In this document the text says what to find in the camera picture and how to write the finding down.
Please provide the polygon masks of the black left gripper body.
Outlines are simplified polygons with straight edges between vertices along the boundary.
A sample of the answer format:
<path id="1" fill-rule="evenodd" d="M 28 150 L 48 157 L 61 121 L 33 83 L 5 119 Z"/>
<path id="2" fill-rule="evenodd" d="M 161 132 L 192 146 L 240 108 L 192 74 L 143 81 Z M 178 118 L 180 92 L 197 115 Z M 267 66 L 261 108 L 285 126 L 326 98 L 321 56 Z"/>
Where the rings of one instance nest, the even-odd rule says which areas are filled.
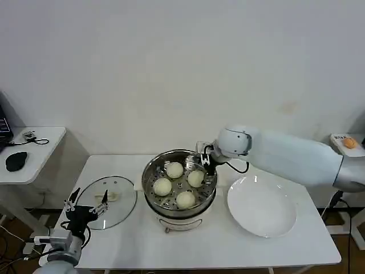
<path id="1" fill-rule="evenodd" d="M 91 206 L 76 205 L 73 210 L 66 210 L 66 217 L 69 221 L 68 230 L 72 233 L 84 233 L 88 223 L 98 219 L 98 214 Z"/>

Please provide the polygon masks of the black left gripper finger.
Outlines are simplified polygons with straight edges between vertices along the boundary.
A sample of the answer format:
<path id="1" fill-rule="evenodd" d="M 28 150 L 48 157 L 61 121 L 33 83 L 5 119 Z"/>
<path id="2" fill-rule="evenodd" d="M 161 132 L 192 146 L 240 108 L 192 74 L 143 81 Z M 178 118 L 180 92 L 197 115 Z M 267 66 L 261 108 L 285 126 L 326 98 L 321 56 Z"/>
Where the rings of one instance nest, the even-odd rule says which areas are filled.
<path id="1" fill-rule="evenodd" d="M 77 188 L 68 199 L 64 200 L 64 209 L 66 212 L 74 211 L 76 200 L 78 198 L 80 188 Z"/>
<path id="2" fill-rule="evenodd" d="M 109 205 L 108 205 L 108 191 L 105 190 L 105 193 L 102 196 L 101 202 L 99 203 L 99 205 L 97 205 L 94 208 L 91 208 L 89 210 L 90 213 L 92 214 L 104 214 L 105 211 L 107 211 L 109 209 Z"/>

